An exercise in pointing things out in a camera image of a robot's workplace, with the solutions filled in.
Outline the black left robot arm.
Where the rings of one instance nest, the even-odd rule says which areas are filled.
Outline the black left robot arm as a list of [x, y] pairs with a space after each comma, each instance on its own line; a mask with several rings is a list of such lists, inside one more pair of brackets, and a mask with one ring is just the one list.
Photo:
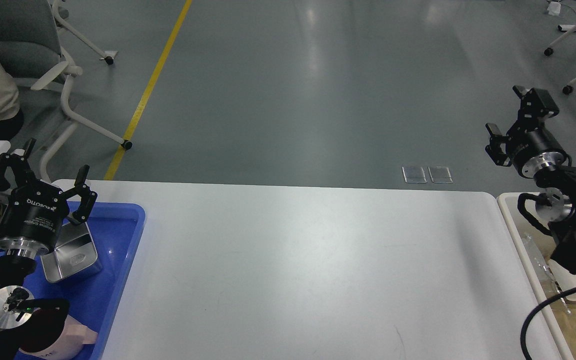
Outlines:
[[88, 221], [98, 194], [87, 185], [83, 165], [71, 189], [38, 178], [29, 165], [35, 139], [20, 152], [0, 154], [0, 193], [10, 191], [0, 219], [0, 360], [12, 360], [29, 341], [45, 340], [44, 331], [66, 323], [70, 302], [35, 298], [25, 278], [35, 272], [36, 257], [52, 253], [64, 220]]

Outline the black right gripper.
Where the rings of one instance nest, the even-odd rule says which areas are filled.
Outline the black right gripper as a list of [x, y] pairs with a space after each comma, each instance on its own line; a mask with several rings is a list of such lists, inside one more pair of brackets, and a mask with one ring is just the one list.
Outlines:
[[539, 171], [569, 160], [545, 126], [546, 120], [558, 116], [560, 109], [546, 89], [514, 85], [512, 90], [520, 100], [517, 119], [506, 135], [502, 135], [498, 125], [487, 122], [489, 143], [484, 149], [496, 166], [514, 167], [520, 177], [533, 179]]

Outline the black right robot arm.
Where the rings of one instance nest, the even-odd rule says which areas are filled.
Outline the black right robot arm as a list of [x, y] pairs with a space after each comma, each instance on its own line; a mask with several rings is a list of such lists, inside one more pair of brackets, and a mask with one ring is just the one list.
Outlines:
[[[518, 175], [531, 179], [541, 193], [521, 193], [518, 211], [540, 233], [552, 237], [551, 259], [576, 275], [576, 166], [571, 155], [546, 128], [546, 120], [560, 110], [551, 94], [542, 88], [512, 87], [520, 100], [515, 122], [506, 133], [487, 123], [487, 155], [496, 166], [514, 167]], [[534, 317], [555, 301], [576, 294], [576, 287], [541, 301], [524, 319], [519, 346], [531, 358], [527, 332]]]

